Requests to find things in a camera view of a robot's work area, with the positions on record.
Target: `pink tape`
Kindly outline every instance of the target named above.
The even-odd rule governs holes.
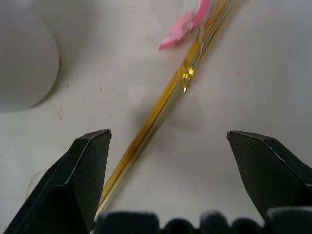
[[[164,39],[158,50],[167,49],[179,42],[188,31],[201,24],[209,10],[210,0],[199,0],[198,11],[193,15],[186,11],[183,16],[175,23],[169,36]]]

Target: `white table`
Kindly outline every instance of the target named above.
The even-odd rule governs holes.
[[[37,0],[31,5],[55,34],[63,69],[46,101],[0,114],[1,231],[23,204],[32,176],[84,133],[112,130],[107,180],[188,47],[157,51],[180,13],[179,0]],[[275,137],[312,165],[311,11],[310,0],[245,3],[110,210],[154,211],[161,226],[176,216],[198,226],[199,215],[211,209],[229,221],[248,216],[262,222],[226,132]]]

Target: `white surface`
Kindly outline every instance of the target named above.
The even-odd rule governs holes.
[[[73,138],[112,130],[108,179],[187,50],[157,51],[179,0],[38,0],[32,7],[56,35],[62,84],[39,106],[0,115],[1,229],[22,205],[32,174]],[[226,132],[275,137],[312,165],[311,11],[310,0],[243,5],[110,209],[155,211],[161,226],[175,216],[198,226],[209,209],[230,221],[261,222]]]
[[[59,70],[52,33],[15,0],[0,0],[0,112],[41,101]]]

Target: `pink paper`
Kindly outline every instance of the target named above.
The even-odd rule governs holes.
[[[193,15],[186,11],[184,15],[175,23],[169,36],[164,39],[158,50],[167,49],[179,42],[188,31],[201,24],[209,10],[210,0],[199,0],[198,11]]]

